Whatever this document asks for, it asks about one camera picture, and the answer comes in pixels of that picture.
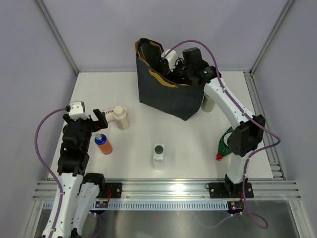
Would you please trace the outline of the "beige bottle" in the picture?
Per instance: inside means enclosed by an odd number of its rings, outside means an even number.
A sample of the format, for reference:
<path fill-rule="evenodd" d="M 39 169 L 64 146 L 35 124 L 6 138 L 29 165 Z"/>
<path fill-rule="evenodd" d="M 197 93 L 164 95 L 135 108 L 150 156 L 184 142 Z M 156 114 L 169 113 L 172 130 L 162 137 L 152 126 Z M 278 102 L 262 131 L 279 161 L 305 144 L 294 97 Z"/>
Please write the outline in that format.
<path fill-rule="evenodd" d="M 215 106 L 214 100 L 211 97 L 209 97 L 207 94 L 204 94 L 204 98 L 201 104 L 201 109 L 206 113 L 210 113 L 213 111 L 214 106 Z"/>

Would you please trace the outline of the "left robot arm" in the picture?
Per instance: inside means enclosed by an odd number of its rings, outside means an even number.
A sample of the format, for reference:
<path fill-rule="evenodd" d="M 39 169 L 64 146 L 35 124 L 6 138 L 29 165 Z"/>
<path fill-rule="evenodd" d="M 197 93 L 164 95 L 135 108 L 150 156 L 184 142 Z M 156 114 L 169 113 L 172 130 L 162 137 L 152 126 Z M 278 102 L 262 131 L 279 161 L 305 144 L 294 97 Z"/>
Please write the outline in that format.
<path fill-rule="evenodd" d="M 60 157 L 57 172 L 52 173 L 57 190 L 44 238 L 80 238 L 93 201 L 106 193 L 104 175 L 85 172 L 92 134 L 108 127 L 105 114 L 94 109 L 97 120 L 93 120 L 83 109 L 64 110 Z"/>

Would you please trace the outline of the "orange bottle with blue cap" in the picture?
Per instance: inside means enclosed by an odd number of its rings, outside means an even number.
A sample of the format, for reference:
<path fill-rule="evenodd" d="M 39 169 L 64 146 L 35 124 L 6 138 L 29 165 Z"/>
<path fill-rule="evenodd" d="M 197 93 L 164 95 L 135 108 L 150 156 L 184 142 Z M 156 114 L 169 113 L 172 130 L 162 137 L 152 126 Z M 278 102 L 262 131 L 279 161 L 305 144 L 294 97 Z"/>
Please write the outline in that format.
<path fill-rule="evenodd" d="M 95 135 L 95 143 L 103 154 L 108 155 L 112 152 L 112 145 L 104 134 L 97 133 Z"/>

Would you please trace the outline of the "cream MURRAYLE bottle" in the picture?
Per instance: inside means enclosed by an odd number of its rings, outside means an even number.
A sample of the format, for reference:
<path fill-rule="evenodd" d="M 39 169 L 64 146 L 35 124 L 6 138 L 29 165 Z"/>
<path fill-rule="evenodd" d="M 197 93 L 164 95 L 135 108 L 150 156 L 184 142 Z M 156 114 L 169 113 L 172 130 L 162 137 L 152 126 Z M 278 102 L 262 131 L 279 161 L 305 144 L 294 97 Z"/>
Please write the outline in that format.
<path fill-rule="evenodd" d="M 124 112 L 127 113 L 127 108 L 125 106 L 115 106 L 109 109 L 101 110 L 105 113 L 107 122 L 114 121 L 115 118 L 123 116 Z"/>

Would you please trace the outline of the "white bottle with black cap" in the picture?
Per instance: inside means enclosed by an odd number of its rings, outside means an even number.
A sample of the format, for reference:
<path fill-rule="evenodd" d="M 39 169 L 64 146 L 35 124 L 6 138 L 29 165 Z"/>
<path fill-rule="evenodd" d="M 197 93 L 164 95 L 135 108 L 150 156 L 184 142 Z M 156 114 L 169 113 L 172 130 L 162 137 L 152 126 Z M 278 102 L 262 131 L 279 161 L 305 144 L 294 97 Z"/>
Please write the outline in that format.
<path fill-rule="evenodd" d="M 165 166 L 165 157 L 164 157 L 164 144 L 156 143 L 154 146 L 154 153 L 153 153 L 153 166 L 155 170 L 164 170 Z"/>

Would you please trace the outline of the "dark denim canvas bag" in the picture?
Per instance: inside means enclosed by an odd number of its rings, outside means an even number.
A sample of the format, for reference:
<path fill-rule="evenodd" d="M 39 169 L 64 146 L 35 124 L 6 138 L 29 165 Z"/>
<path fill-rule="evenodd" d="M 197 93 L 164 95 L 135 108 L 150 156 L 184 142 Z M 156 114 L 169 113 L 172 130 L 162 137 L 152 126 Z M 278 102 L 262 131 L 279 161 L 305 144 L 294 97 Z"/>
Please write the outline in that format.
<path fill-rule="evenodd" d="M 139 102 L 184 121 L 200 108 L 204 85 L 177 84 L 160 74 L 163 47 L 160 43 L 141 38 L 134 44 L 138 79 Z"/>

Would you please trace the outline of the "cream bottle with flip cap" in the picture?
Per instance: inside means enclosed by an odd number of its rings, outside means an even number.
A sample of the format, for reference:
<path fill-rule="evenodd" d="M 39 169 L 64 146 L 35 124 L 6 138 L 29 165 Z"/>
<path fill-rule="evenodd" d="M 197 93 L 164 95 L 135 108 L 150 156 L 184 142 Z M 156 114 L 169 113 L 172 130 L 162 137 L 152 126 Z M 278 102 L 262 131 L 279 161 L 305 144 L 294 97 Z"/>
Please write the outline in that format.
<path fill-rule="evenodd" d="M 122 106 L 113 108 L 113 118 L 120 130 L 127 130 L 130 126 L 127 111 Z"/>

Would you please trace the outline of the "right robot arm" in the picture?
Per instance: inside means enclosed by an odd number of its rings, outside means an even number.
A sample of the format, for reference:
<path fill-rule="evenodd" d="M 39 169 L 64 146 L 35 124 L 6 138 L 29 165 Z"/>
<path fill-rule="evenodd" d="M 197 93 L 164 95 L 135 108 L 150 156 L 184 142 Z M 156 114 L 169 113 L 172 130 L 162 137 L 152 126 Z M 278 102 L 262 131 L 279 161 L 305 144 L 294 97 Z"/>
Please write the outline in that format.
<path fill-rule="evenodd" d="M 265 128 L 263 116 L 249 116 L 249 111 L 231 95 L 230 90 L 224 84 L 218 69 L 215 69 L 217 78 L 207 77 L 204 93 L 219 106 L 233 128 L 228 138 L 228 146 L 232 150 L 231 163 L 224 179 L 224 191 L 228 196 L 235 197 L 239 193 L 244 194 L 247 182 L 247 168 L 250 158 L 259 152 L 258 144 L 262 141 Z M 79 105 L 66 106 L 67 113 L 63 119 L 67 125 L 63 129 L 63 145 L 67 143 L 78 149 L 84 140 L 91 138 L 93 132 L 108 127 L 105 114 L 100 110 L 94 110 L 97 121 L 85 113 L 84 107 Z"/>

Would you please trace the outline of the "green bottle with red cap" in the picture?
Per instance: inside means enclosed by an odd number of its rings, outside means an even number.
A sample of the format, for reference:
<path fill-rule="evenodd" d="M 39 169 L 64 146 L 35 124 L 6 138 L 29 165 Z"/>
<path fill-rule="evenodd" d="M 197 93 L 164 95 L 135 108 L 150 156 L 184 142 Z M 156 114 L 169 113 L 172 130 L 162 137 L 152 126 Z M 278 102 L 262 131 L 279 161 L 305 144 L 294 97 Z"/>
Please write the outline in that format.
<path fill-rule="evenodd" d="M 220 161 L 223 157 L 230 155 L 232 153 L 232 150 L 229 148 L 227 141 L 233 131 L 233 128 L 230 127 L 220 138 L 218 143 L 216 160 Z"/>

